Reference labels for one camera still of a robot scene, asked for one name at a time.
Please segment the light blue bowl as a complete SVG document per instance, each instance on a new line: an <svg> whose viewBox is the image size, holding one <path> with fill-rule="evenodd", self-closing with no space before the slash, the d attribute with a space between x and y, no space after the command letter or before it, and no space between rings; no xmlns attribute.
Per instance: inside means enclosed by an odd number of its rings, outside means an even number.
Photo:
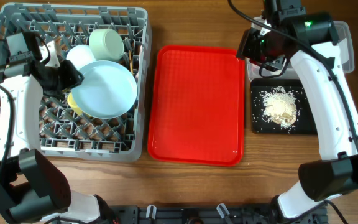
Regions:
<svg viewBox="0 0 358 224"><path fill-rule="evenodd" d="M69 60L77 70L96 61L88 45L77 45L73 47L67 53L66 59Z"/></svg>

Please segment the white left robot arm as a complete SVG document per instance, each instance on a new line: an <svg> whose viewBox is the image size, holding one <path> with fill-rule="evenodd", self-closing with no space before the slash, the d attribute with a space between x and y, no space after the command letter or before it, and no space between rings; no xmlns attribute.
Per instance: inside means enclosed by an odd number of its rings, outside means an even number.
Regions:
<svg viewBox="0 0 358 224"><path fill-rule="evenodd" d="M0 65L0 214L8 223L97 223L103 201L72 191L66 177L41 153L43 96L61 98L82 74L67 60L49 66L33 32L6 38L10 57Z"/></svg>

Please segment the light blue round plate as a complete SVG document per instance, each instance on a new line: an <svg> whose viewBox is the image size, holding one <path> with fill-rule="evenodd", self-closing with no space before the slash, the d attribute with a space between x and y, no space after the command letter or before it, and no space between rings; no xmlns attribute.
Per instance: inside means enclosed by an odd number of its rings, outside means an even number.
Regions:
<svg viewBox="0 0 358 224"><path fill-rule="evenodd" d="M82 84L72 89L76 105L89 116L109 119L128 112L137 99L137 82L124 66L95 61L80 69Z"/></svg>

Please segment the yellow plastic cup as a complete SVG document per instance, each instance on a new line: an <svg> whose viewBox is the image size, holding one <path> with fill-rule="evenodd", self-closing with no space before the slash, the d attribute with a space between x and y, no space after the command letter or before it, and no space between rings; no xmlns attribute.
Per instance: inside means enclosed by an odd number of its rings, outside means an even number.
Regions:
<svg viewBox="0 0 358 224"><path fill-rule="evenodd" d="M72 93L69 93L68 97L67 97L67 103L70 106L70 108L79 116L81 114L83 114L83 111L78 107L78 105L76 104L74 97L72 95Z"/></svg>

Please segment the wooden chopstick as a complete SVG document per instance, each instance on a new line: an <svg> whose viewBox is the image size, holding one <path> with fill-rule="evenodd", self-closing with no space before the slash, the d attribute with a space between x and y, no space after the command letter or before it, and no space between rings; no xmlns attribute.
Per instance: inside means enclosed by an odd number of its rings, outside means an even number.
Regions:
<svg viewBox="0 0 358 224"><path fill-rule="evenodd" d="M132 75L134 75L134 67L133 67L133 60L132 60L132 51L129 51L129 68Z"/></svg>

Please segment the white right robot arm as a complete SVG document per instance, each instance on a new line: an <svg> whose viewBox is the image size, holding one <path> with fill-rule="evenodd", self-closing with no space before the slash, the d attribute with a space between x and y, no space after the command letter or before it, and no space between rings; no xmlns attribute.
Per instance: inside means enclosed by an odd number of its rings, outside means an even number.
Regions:
<svg viewBox="0 0 358 224"><path fill-rule="evenodd" d="M358 189L358 113L341 63L339 35L327 12L307 14L299 1L265 1L264 22L242 36L239 59L274 76L291 65L303 85L320 160L298 169L298 182L271 202L270 220L291 223Z"/></svg>

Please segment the green bowl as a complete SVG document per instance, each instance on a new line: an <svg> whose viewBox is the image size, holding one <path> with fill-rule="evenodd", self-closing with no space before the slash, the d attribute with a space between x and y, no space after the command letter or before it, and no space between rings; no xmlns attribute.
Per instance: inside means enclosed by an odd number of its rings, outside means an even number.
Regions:
<svg viewBox="0 0 358 224"><path fill-rule="evenodd" d="M89 47L96 60L119 62L124 54L121 36L113 29L95 29L89 37Z"/></svg>

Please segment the white plastic fork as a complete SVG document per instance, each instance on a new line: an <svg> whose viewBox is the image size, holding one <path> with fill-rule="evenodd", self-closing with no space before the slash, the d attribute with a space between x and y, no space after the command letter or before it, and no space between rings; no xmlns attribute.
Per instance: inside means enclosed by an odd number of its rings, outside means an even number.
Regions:
<svg viewBox="0 0 358 224"><path fill-rule="evenodd" d="M139 54L138 54L138 59L137 59L137 73L135 75L135 79L136 81L139 80L139 77L140 77L140 72L141 72L141 62L143 60L143 53L144 53L144 47L141 45L139 47Z"/></svg>

